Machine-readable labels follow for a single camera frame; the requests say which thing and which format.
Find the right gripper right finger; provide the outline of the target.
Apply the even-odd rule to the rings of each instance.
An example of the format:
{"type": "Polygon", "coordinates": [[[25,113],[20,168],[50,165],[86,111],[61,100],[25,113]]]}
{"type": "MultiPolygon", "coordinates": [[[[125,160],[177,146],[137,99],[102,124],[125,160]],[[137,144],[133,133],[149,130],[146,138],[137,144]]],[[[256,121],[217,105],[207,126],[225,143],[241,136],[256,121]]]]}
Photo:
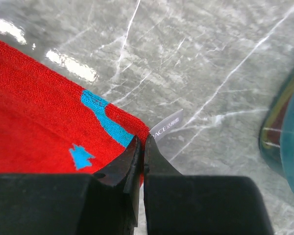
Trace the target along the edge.
{"type": "Polygon", "coordinates": [[[149,136],[144,205],[150,235],[271,235],[262,195],[245,176],[183,175],[149,136]]]}

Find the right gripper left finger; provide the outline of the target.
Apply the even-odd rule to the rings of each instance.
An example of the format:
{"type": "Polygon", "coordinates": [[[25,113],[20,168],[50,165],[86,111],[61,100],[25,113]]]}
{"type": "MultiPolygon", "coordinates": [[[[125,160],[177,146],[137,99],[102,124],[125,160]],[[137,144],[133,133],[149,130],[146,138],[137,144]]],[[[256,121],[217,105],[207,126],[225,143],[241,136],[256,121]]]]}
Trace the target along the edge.
{"type": "Polygon", "coordinates": [[[141,142],[94,174],[0,174],[0,235],[131,235],[141,142]]]}

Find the red blue patterned cloth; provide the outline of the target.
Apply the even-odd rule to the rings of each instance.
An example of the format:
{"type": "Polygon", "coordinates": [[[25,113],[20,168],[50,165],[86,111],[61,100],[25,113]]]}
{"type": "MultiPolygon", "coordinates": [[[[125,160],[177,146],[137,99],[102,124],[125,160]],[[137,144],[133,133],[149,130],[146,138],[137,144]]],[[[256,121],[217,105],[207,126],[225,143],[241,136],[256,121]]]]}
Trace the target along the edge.
{"type": "Polygon", "coordinates": [[[93,174],[150,129],[0,40],[0,173],[93,174]]]}

